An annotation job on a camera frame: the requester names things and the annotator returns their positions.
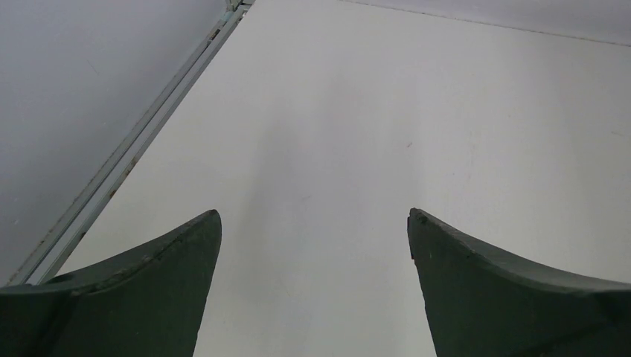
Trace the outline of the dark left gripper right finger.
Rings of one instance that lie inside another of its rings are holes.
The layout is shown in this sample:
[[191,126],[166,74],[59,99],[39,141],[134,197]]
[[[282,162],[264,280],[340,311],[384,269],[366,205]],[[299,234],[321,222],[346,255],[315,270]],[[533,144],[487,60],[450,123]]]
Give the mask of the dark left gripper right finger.
[[438,356],[628,356],[630,285],[525,259],[413,208],[407,220]]

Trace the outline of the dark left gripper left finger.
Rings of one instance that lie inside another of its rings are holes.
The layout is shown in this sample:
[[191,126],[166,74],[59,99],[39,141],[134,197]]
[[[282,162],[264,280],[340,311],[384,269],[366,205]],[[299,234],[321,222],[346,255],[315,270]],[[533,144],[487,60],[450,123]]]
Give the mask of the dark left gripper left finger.
[[38,285],[1,290],[3,356],[192,356],[222,241],[206,211]]

